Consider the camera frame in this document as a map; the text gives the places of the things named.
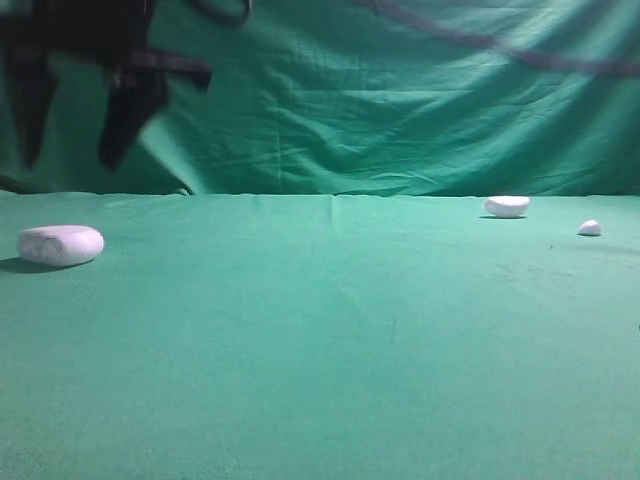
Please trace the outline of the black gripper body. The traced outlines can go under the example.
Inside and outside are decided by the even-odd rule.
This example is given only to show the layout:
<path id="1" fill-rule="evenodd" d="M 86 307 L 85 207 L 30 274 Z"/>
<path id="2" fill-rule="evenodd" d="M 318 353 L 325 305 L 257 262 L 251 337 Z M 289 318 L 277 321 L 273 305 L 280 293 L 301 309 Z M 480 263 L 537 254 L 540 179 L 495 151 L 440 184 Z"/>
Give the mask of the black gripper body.
<path id="1" fill-rule="evenodd" d="M 154 1 L 18 1 L 1 10 L 1 45 L 60 52 L 110 72 L 181 77 L 205 90 L 212 68 L 149 44 Z"/>

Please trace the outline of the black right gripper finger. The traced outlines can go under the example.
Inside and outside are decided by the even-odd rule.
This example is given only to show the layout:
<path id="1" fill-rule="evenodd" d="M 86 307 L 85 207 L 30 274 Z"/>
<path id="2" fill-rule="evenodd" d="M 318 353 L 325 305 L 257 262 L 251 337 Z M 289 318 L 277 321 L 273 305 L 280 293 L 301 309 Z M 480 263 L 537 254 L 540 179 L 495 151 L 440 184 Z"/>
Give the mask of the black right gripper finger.
<path id="1" fill-rule="evenodd" d="M 19 151 L 24 165 L 33 168 L 43 146 L 58 78 L 42 52 L 8 49 L 3 62 Z"/>

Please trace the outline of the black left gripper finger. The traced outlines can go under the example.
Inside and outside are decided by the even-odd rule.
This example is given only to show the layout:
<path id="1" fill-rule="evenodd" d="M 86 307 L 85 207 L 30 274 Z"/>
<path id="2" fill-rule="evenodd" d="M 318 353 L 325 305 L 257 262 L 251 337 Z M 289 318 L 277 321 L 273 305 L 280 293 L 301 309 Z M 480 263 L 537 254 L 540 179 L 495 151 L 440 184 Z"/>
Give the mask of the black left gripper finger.
<path id="1" fill-rule="evenodd" d="M 118 168 L 143 127 L 167 104 L 168 86 L 160 74 L 122 75 L 114 80 L 99 143 L 100 163 Z"/>

